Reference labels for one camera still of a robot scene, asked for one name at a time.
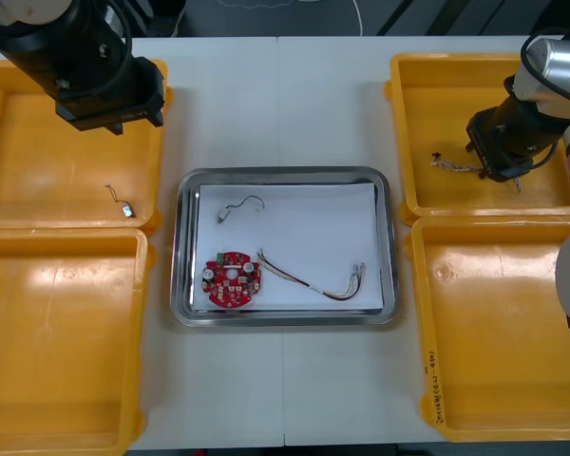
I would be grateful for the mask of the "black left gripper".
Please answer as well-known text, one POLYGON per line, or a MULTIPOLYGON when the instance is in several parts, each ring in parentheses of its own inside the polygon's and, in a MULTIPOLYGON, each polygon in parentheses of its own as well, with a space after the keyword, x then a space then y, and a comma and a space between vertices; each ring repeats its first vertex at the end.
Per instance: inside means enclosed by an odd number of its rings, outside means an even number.
POLYGON ((94 95, 77 98, 62 95, 55 100, 55 112, 79 131, 105 128, 119 136, 124 133, 125 123, 138 120, 161 127, 165 104, 163 84, 162 72, 154 62, 133 58, 118 83, 94 95))

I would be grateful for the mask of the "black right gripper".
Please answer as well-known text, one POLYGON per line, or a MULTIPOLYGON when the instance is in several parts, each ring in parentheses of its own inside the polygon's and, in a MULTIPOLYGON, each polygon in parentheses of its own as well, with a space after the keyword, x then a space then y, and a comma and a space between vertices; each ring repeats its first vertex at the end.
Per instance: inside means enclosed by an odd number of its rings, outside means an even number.
POLYGON ((519 152, 517 141, 511 136, 515 133, 513 111, 492 107, 477 112, 466 126, 469 143, 466 152, 475 152, 483 170, 478 177, 495 182, 511 181, 530 171, 531 160, 514 155, 519 152))

